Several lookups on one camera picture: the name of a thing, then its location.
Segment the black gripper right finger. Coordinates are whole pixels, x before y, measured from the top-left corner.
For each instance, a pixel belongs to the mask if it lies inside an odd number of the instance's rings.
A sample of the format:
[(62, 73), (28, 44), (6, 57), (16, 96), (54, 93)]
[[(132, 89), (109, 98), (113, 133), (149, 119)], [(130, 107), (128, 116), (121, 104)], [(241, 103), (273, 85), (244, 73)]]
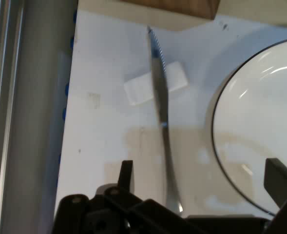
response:
[(266, 159), (264, 188), (279, 207), (264, 233), (287, 234), (287, 167), (277, 158)]

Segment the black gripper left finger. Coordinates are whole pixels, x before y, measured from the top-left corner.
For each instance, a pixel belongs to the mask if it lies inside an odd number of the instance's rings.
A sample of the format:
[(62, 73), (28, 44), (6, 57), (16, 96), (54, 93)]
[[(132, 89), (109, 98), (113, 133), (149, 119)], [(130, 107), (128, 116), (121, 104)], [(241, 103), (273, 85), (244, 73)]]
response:
[(188, 234), (187, 222), (153, 200), (131, 193), (133, 162), (122, 162), (117, 184), (89, 199), (76, 194), (58, 206), (54, 234)]

